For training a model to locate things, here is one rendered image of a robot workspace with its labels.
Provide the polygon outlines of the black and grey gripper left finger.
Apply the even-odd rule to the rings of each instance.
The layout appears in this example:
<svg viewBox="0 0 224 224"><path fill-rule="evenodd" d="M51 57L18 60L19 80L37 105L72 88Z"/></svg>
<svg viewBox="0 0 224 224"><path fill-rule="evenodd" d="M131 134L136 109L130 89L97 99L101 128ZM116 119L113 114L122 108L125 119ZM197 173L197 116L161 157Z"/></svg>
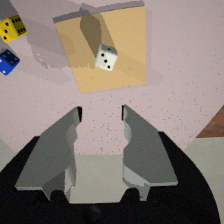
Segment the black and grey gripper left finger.
<svg viewBox="0 0 224 224"><path fill-rule="evenodd" d="M62 190L70 203L71 187L76 185L74 142L80 122L82 107L77 106L33 137L2 169L0 222L25 207L49 203L54 190Z"/></svg>

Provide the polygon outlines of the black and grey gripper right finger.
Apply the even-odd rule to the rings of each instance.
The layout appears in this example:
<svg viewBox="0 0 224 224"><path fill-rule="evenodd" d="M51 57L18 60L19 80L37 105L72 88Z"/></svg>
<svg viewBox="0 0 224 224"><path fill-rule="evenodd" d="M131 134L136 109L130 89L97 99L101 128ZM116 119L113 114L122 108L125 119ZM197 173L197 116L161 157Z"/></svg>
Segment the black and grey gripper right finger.
<svg viewBox="0 0 224 224"><path fill-rule="evenodd" d="M221 224L216 201L192 160L163 132L122 105L123 182L139 190L140 201L168 206L194 224Z"/></svg>

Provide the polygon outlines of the blue die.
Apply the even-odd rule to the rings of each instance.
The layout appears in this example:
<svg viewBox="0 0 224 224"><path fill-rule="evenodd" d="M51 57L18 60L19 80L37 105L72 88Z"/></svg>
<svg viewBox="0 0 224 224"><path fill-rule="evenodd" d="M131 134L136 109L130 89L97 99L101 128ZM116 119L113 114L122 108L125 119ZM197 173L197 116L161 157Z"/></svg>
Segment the blue die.
<svg viewBox="0 0 224 224"><path fill-rule="evenodd" d="M0 72L4 75L8 75L20 62L12 52L5 50L0 54Z"/></svg>

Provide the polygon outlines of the white die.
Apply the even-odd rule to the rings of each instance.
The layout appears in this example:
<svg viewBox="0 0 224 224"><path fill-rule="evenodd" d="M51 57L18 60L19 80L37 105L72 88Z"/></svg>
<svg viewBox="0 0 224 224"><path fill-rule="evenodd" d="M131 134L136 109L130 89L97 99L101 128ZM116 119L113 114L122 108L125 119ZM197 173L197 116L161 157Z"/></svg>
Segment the white die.
<svg viewBox="0 0 224 224"><path fill-rule="evenodd" d="M117 50L101 44L95 61L95 66L112 71L118 55Z"/></svg>

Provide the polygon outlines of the yellow die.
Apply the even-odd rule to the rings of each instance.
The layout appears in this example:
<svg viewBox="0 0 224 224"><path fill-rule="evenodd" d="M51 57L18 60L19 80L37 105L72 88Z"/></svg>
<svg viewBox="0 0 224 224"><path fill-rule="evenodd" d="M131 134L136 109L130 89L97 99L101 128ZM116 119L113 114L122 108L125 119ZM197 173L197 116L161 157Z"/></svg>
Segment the yellow die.
<svg viewBox="0 0 224 224"><path fill-rule="evenodd" d="M0 22L0 36L5 43L26 34L27 31L19 15L9 17Z"/></svg>

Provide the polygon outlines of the tan flat mat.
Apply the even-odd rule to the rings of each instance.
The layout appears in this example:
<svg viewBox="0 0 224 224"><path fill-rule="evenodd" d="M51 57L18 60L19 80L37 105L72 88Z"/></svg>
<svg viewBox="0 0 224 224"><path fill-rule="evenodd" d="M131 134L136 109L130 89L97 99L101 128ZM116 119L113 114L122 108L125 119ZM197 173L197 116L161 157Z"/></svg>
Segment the tan flat mat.
<svg viewBox="0 0 224 224"><path fill-rule="evenodd" d="M81 93L145 84L145 6L54 24ZM94 66L101 44L117 50L112 71Z"/></svg>

